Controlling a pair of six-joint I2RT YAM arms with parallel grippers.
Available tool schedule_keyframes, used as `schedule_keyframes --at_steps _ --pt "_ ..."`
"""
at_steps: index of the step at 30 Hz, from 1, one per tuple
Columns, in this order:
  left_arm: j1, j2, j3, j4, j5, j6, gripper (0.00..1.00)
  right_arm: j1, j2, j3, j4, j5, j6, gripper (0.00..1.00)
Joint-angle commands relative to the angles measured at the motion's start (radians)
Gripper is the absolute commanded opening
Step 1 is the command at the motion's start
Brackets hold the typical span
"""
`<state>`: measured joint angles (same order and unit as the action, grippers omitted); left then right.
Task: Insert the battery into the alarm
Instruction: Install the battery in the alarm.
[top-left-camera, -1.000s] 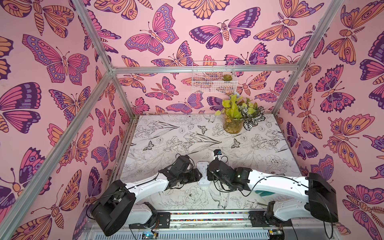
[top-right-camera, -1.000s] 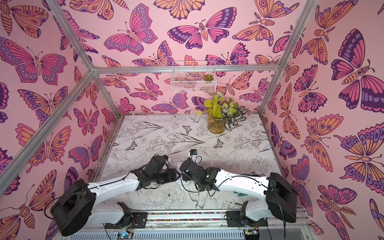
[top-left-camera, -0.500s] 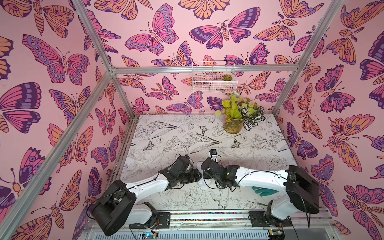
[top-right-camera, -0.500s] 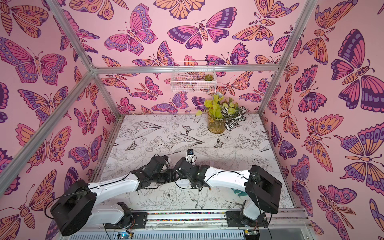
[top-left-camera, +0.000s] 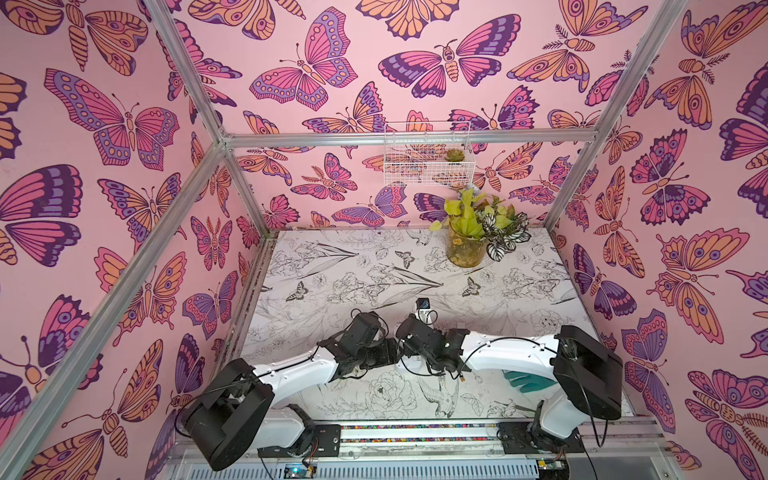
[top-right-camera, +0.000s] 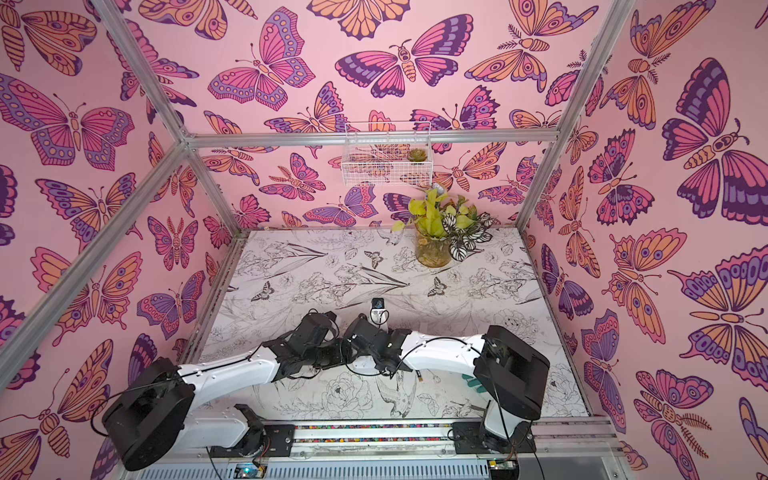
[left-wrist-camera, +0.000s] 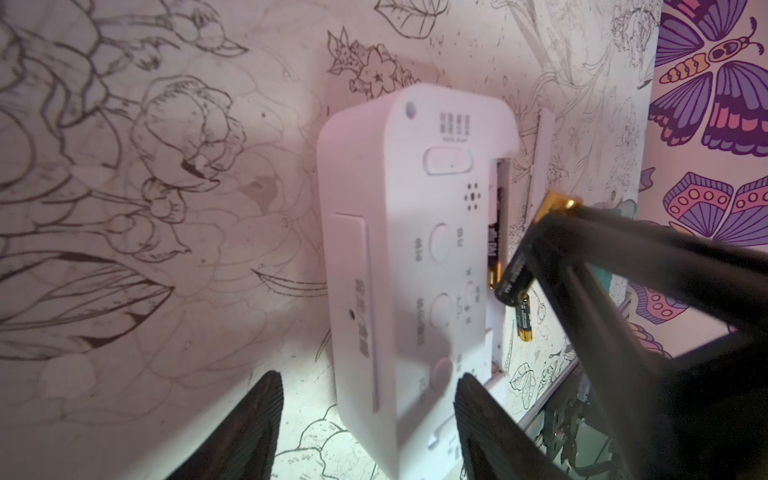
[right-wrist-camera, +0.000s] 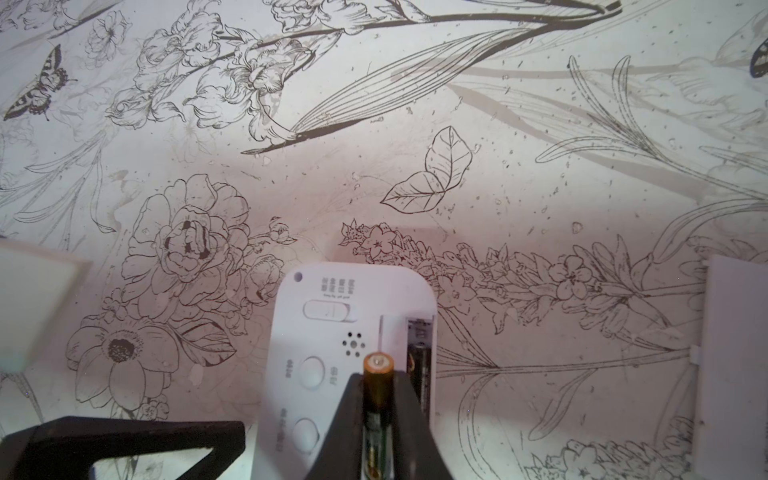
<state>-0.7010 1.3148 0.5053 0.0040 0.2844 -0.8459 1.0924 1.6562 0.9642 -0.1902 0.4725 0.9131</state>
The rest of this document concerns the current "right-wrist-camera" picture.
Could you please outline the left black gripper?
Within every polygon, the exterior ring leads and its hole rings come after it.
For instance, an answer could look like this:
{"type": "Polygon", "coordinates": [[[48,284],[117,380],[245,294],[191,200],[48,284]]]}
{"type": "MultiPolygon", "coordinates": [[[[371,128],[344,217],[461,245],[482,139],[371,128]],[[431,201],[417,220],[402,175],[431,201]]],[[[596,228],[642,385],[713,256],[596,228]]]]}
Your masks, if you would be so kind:
{"type": "Polygon", "coordinates": [[[91,266],[69,252],[1,240],[1,371],[21,373],[91,266]]]}

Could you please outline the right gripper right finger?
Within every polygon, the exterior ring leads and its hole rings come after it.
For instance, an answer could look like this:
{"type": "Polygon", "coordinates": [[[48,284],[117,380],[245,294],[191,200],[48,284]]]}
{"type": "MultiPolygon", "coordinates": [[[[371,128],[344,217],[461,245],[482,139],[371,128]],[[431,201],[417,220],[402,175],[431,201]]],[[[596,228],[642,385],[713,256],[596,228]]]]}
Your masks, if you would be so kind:
{"type": "Polygon", "coordinates": [[[374,400],[368,374],[350,377],[308,479],[450,479],[408,376],[385,377],[374,400]]]}

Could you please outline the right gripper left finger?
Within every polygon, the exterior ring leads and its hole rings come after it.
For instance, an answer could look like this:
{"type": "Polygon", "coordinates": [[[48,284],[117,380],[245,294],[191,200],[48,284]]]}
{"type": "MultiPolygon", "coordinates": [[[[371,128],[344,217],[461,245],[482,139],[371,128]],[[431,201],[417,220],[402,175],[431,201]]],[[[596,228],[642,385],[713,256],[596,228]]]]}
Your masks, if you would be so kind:
{"type": "Polygon", "coordinates": [[[217,479],[245,451],[240,421],[163,422],[67,416],[6,436],[3,479],[90,479],[105,459],[190,449],[208,454],[182,479],[217,479]]]}

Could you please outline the black gold AAA battery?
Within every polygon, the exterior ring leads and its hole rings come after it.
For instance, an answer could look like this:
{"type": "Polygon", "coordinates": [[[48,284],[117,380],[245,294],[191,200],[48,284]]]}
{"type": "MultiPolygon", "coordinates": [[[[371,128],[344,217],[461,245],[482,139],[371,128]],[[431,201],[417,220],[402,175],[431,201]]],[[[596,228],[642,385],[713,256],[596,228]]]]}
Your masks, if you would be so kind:
{"type": "Polygon", "coordinates": [[[363,474],[366,479],[390,479],[394,360],[375,352],[364,359],[363,367],[363,474]]]}

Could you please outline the white digital alarm clock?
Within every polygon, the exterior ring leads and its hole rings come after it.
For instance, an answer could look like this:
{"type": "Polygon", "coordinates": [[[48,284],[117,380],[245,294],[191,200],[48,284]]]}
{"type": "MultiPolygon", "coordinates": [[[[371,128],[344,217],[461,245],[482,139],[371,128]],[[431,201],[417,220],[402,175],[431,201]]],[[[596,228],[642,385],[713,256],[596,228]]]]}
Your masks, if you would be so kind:
{"type": "Polygon", "coordinates": [[[252,478],[306,476],[364,358],[381,351],[407,371],[409,319],[433,324],[432,419],[437,316],[431,285],[405,267],[319,262],[291,270],[276,297],[252,478]]]}

